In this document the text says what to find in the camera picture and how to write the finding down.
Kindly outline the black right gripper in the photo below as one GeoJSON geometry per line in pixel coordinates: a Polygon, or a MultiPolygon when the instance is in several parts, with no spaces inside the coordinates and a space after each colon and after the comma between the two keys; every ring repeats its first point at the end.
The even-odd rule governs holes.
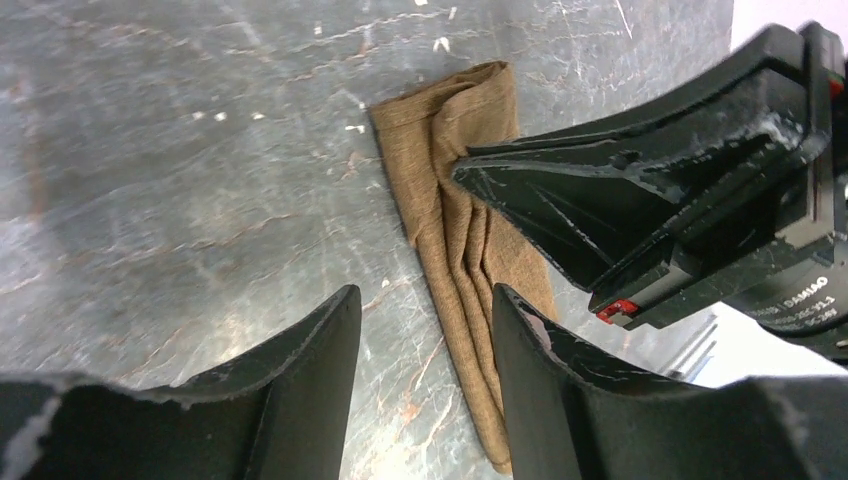
{"type": "Polygon", "coordinates": [[[843,330],[846,68],[822,25],[769,25],[645,104],[473,147],[453,179],[605,322],[722,301],[767,330],[843,330]]]}

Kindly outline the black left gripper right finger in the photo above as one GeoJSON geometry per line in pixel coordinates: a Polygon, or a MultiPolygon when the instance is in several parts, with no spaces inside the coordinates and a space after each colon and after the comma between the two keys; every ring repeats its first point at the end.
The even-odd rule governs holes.
{"type": "Polygon", "coordinates": [[[687,384],[601,350],[505,284],[492,338],[517,479],[847,475],[843,377],[687,384]]]}

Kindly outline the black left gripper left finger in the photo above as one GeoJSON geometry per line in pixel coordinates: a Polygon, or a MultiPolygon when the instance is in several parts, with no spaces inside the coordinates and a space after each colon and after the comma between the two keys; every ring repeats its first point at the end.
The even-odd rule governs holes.
{"type": "Polygon", "coordinates": [[[1,378],[5,479],[335,479],[361,335],[346,285],[177,387],[81,373],[1,378]]]}

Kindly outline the brown cloth napkin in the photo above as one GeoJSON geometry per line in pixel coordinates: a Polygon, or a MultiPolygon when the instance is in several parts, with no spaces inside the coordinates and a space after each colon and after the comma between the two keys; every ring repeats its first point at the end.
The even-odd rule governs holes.
{"type": "Polygon", "coordinates": [[[494,287],[556,306],[547,261],[504,218],[457,186],[455,163],[472,146],[519,134],[510,64],[494,61],[369,110],[383,165],[416,250],[480,443],[494,469],[513,470],[492,329],[494,287]]]}

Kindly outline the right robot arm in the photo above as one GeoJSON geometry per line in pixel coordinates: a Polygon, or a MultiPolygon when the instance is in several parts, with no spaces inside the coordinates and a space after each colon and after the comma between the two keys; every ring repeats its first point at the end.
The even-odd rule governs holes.
{"type": "Polygon", "coordinates": [[[455,183],[627,330],[716,303],[847,361],[847,61],[770,24],[648,103],[472,147],[455,183]]]}

